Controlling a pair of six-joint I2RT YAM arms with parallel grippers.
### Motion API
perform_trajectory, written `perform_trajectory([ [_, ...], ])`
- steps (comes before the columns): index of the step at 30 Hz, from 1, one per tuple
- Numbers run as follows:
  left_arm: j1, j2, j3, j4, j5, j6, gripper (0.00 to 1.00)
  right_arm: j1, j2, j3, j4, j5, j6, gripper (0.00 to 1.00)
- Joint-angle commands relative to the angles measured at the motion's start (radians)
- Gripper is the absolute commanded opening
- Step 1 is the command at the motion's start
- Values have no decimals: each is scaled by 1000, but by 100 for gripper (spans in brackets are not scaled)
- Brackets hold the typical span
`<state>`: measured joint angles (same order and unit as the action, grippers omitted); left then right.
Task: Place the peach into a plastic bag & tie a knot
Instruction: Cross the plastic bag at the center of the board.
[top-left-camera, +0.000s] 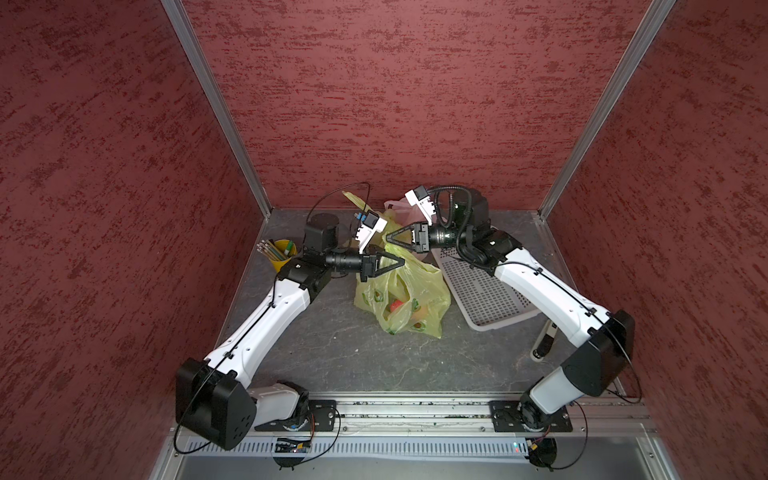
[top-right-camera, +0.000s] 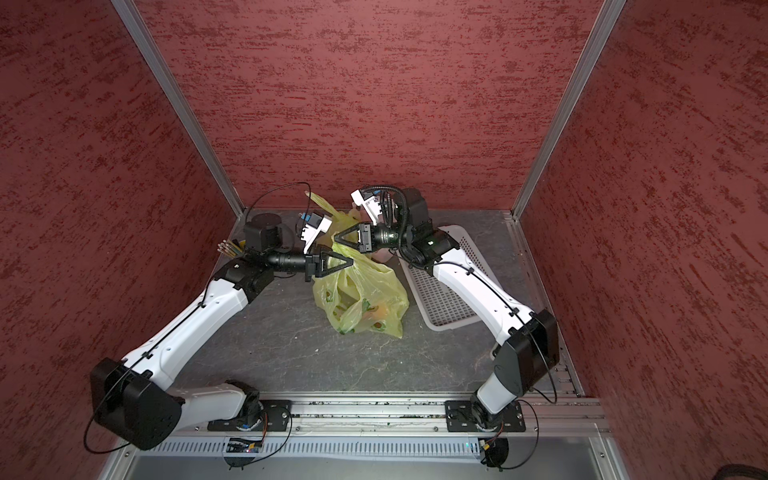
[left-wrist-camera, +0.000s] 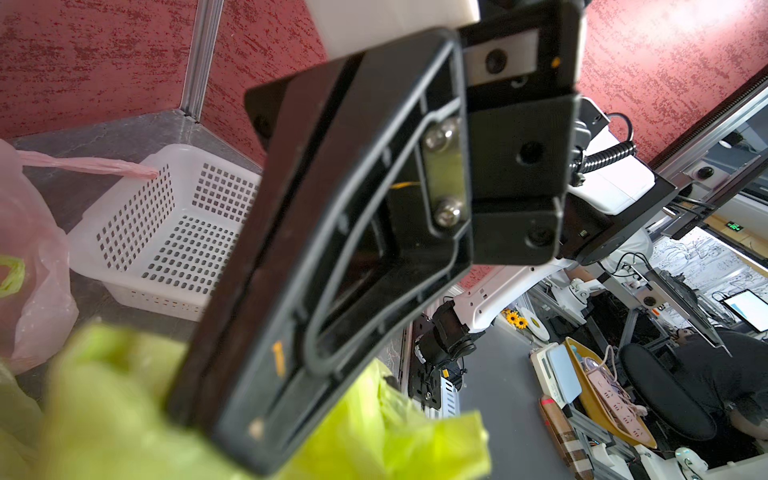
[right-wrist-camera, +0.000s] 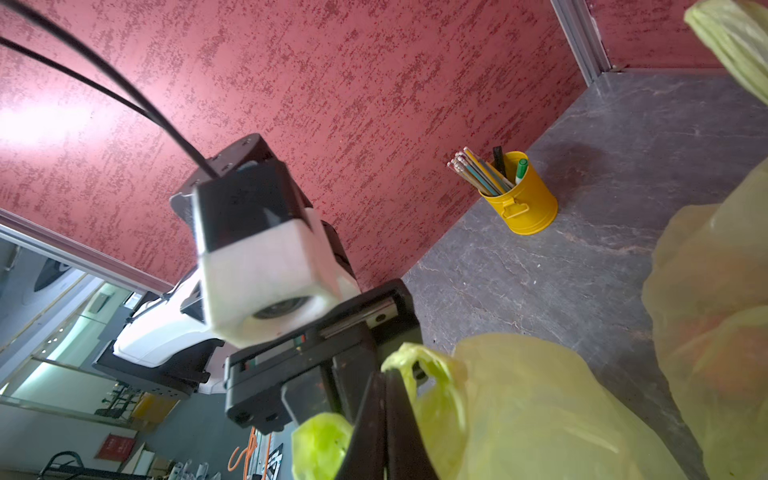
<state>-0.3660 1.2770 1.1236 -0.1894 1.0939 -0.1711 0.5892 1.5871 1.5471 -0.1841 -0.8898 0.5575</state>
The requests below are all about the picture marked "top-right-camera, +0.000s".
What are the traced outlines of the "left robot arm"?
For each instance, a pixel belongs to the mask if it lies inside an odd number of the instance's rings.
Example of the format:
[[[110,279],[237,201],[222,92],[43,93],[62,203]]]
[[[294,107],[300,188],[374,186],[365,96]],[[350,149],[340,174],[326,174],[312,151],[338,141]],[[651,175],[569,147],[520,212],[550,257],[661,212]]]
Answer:
[[[283,248],[282,219],[258,214],[244,226],[245,244],[215,271],[176,318],[120,360],[99,362],[90,373],[92,423],[127,443],[150,450],[177,430],[224,422],[243,432],[266,427],[258,391],[229,380],[215,387],[174,388],[192,356],[234,315],[252,303],[278,273],[303,273],[307,281],[352,266],[352,259],[315,247],[332,225],[328,215],[302,217],[302,248]]]

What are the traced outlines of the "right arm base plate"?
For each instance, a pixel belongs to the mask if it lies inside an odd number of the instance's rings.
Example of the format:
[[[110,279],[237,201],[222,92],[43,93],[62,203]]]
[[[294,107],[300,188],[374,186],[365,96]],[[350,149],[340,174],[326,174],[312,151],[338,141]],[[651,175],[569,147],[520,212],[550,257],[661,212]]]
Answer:
[[[448,400],[444,403],[449,432],[525,432],[526,424],[518,402],[498,413],[489,413],[478,400]]]

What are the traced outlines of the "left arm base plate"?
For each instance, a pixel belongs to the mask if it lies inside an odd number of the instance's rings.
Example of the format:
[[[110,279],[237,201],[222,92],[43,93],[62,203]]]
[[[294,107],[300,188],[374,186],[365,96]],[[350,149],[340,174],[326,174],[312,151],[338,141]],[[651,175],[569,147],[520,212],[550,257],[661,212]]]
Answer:
[[[292,402],[286,399],[247,400],[234,418],[210,421],[207,430],[242,434],[285,432],[291,418],[291,408]]]

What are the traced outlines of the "green plastic bag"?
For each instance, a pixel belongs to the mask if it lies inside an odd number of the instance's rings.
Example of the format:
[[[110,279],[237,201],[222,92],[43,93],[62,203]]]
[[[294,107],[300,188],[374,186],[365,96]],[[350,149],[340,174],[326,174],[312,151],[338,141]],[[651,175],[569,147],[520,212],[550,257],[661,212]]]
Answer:
[[[394,270],[346,246],[332,250],[353,264],[313,283],[315,304],[330,325],[342,335],[373,331],[402,338],[409,299]]]
[[[349,215],[347,213],[336,210],[324,198],[317,195],[316,193],[307,193],[307,196],[310,198],[310,202],[317,206],[317,209],[313,210],[311,213],[324,214],[332,218],[332,225],[330,229],[315,240],[309,253],[320,254],[320,252],[324,250],[333,250],[354,260],[353,265],[349,268],[362,267],[363,265],[378,267],[380,265],[379,262],[376,262],[371,258],[369,253],[360,253],[334,242],[334,235],[336,233],[360,223],[361,217],[359,212],[354,210],[353,213]],[[350,235],[347,240],[356,241],[352,235]]]

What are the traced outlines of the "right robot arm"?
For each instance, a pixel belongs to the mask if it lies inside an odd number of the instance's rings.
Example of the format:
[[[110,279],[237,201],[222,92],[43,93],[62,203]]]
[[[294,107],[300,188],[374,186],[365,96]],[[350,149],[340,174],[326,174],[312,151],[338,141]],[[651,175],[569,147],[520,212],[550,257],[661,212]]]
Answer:
[[[531,390],[560,361],[558,325],[546,309],[524,305],[494,283],[460,242],[433,225],[421,193],[375,185],[351,193],[369,220],[334,235],[334,241],[360,253],[388,249],[410,267],[447,286],[493,335],[493,371],[473,393],[473,423],[495,431],[502,412]]]

